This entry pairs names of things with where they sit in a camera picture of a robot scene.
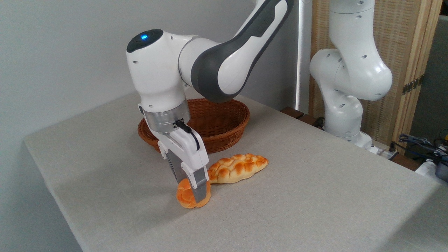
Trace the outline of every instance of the wooden block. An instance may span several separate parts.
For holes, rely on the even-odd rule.
[[[280,112],[282,112],[283,114],[287,114],[291,117],[294,117],[295,119],[298,119],[303,116],[303,112],[295,110],[291,107],[286,107],[286,108],[282,109]]]
[[[318,126],[318,121],[316,118],[310,116],[310,115],[303,115],[302,117],[299,118],[300,121],[302,122],[306,122],[309,125],[312,125],[314,127]]]
[[[396,155],[393,159],[392,162],[399,164],[403,167],[408,168],[411,171],[416,171],[419,167],[420,167],[420,163],[412,160],[408,157],[405,157],[403,155]]]

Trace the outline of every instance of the white wall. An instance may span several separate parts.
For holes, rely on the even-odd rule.
[[[222,42],[252,8],[249,0],[2,1],[0,251],[80,251],[24,147],[26,135],[133,92],[125,47],[139,32]],[[296,20],[261,57],[244,95],[276,109],[294,106]]]

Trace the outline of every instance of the braided bread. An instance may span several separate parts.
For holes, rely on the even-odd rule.
[[[195,207],[203,207],[205,204],[208,203],[210,200],[210,182],[207,181],[207,195],[205,199],[203,199],[201,202],[196,203],[196,200],[194,199],[193,191],[191,190],[190,182],[187,178],[183,179],[179,185],[177,186],[177,193],[176,198],[181,204],[181,206],[185,208],[195,208]]]
[[[210,166],[208,177],[210,183],[236,183],[242,179],[250,178],[263,170],[269,161],[262,156],[252,154],[238,154],[231,158],[222,158]]]

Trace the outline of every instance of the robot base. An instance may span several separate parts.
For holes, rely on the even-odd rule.
[[[347,142],[351,142],[358,147],[366,149],[371,153],[374,154],[378,153],[378,148],[373,145],[372,138],[364,132],[359,132],[358,134],[351,137],[340,137],[340,138],[344,139]]]

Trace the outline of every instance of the woven screen panel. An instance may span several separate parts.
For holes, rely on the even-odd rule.
[[[313,37],[312,55],[318,50],[335,48],[328,35],[328,13],[330,0],[313,2]],[[391,140],[390,132],[395,126],[395,104],[401,96],[403,83],[400,74],[403,65],[409,58],[409,41],[413,32],[410,26],[415,25],[415,0],[388,0],[375,2],[374,38],[378,52],[393,75],[392,88],[379,101],[361,100],[364,108],[361,130],[372,139],[384,144]],[[314,117],[324,116],[324,105],[318,85],[311,78],[310,114]]]

